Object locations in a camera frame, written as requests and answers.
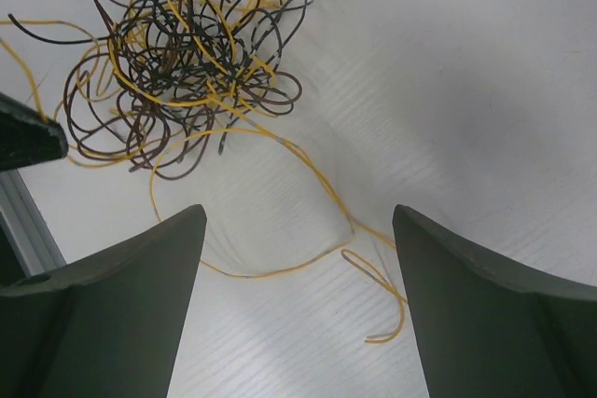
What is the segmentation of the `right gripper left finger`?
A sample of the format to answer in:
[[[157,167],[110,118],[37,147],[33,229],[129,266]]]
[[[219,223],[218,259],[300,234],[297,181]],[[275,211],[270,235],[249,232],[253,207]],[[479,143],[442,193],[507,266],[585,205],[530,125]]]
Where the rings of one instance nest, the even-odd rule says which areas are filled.
[[[1,290],[5,397],[164,397],[207,224],[193,205]]]

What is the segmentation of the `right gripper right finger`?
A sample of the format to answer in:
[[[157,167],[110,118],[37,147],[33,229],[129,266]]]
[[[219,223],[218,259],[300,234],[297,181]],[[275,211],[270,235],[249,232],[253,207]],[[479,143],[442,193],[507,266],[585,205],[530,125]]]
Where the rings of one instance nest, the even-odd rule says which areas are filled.
[[[395,208],[396,251],[433,397],[592,397],[596,290]]]

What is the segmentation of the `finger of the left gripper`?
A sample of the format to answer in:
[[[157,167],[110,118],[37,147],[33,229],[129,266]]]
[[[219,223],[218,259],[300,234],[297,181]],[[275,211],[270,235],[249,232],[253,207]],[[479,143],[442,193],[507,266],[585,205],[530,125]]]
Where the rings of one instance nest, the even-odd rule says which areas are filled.
[[[1,171],[7,172],[63,159],[68,142],[54,120],[44,121],[32,108],[1,94]]]

